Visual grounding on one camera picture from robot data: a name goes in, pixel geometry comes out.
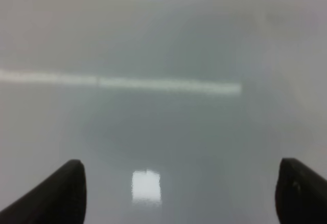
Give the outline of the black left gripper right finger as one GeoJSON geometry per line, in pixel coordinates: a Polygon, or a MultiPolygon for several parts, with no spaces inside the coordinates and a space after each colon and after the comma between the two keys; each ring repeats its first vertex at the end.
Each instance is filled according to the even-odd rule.
{"type": "Polygon", "coordinates": [[[275,209],[280,223],[326,223],[326,179],[295,158],[283,158],[275,209]]]}

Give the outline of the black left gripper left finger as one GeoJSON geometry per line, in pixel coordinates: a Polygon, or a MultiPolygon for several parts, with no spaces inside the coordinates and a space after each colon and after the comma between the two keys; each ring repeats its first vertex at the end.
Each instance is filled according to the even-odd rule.
{"type": "Polygon", "coordinates": [[[84,165],[69,160],[31,191],[1,210],[1,223],[84,223],[84,165]]]}

